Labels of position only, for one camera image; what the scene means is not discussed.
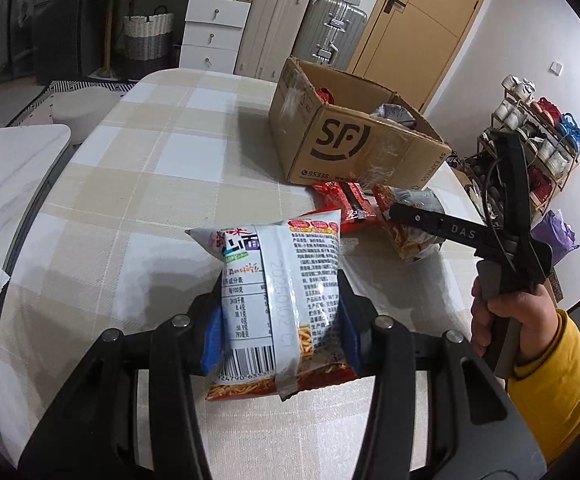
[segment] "gray suitcase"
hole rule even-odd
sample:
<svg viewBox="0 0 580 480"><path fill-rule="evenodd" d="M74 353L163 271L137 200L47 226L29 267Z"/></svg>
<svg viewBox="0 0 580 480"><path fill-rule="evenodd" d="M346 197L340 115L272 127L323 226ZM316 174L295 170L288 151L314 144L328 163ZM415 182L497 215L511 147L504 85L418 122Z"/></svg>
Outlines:
<svg viewBox="0 0 580 480"><path fill-rule="evenodd" d="M347 70L368 16L342 0L310 0L292 55Z"/></svg>

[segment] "light switch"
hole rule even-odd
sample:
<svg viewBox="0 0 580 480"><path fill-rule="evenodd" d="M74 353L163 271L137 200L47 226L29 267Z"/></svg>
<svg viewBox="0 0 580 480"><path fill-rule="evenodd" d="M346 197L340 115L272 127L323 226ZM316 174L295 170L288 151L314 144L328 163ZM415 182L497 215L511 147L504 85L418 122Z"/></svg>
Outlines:
<svg viewBox="0 0 580 480"><path fill-rule="evenodd" d="M563 65L561 63L557 63L556 61L553 61L552 64L550 65L550 72L552 72L553 74L559 75L562 69Z"/></svg>

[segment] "screw head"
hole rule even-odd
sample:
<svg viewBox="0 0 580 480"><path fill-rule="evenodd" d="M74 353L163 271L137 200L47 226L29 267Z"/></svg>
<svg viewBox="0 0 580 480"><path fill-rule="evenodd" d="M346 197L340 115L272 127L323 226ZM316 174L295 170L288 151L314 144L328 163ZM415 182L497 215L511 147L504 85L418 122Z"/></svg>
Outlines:
<svg viewBox="0 0 580 480"><path fill-rule="evenodd" d="M188 314L177 314L172 318L172 325L178 328L183 328L188 326L191 322L190 316Z"/></svg>
<svg viewBox="0 0 580 480"><path fill-rule="evenodd" d="M117 330L116 328L109 328L103 331L103 334L101 334L101 338L106 343L112 343L113 341L119 339L120 334L121 332L119 332L119 330Z"/></svg>
<svg viewBox="0 0 580 480"><path fill-rule="evenodd" d="M392 328L394 320L390 316L377 316L374 318L374 324L379 328Z"/></svg>
<svg viewBox="0 0 580 480"><path fill-rule="evenodd" d="M458 330L448 330L446 332L446 339L452 343L462 343L464 341L464 335Z"/></svg>

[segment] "gray basket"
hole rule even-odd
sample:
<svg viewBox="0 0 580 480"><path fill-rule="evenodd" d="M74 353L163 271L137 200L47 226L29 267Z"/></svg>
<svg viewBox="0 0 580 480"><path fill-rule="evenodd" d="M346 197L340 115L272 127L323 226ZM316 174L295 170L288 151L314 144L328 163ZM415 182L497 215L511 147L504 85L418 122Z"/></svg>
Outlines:
<svg viewBox="0 0 580 480"><path fill-rule="evenodd" d="M147 61L170 54L174 14L126 16L125 47L128 59Z"/></svg>

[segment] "suitcase handle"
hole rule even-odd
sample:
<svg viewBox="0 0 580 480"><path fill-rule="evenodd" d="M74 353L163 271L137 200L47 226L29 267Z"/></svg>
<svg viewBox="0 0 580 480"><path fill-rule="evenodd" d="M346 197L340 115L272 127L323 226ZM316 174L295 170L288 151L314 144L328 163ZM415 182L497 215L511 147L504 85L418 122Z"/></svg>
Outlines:
<svg viewBox="0 0 580 480"><path fill-rule="evenodd" d="M330 56L330 60L328 64L333 64L334 60L337 59L337 54L339 53L339 49L334 45L334 43L330 42L330 49L332 50L332 56Z"/></svg>

